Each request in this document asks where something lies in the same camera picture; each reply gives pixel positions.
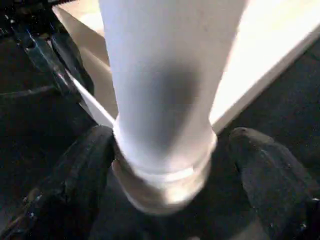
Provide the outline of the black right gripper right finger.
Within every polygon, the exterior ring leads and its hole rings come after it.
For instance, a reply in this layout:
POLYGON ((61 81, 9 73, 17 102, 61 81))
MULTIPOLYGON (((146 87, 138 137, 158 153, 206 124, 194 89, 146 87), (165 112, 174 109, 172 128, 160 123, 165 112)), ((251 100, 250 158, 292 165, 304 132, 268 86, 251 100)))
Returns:
POLYGON ((229 157, 271 240, 320 238, 320 185, 287 147, 238 127, 229 135, 229 157))

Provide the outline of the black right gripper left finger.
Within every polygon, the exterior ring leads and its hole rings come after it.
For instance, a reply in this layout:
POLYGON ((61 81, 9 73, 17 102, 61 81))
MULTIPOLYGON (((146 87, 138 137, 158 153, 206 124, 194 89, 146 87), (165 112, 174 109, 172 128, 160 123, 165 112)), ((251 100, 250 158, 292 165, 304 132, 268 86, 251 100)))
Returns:
POLYGON ((94 126, 60 157, 0 233, 2 240, 87 240, 114 159, 111 128, 94 126))

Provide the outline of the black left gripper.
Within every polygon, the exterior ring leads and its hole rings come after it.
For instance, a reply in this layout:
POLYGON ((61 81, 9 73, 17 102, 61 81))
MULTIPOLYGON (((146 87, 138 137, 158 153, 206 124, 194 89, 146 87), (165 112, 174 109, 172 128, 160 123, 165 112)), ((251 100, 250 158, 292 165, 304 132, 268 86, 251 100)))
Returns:
POLYGON ((94 94, 94 83, 84 67, 77 45, 67 32, 51 35, 52 49, 45 39, 29 30, 54 31, 57 18, 52 7, 56 4, 55 0, 2 0, 0 30, 8 31, 14 24, 13 33, 17 42, 33 65, 63 96, 77 94, 66 69, 90 94, 94 94))

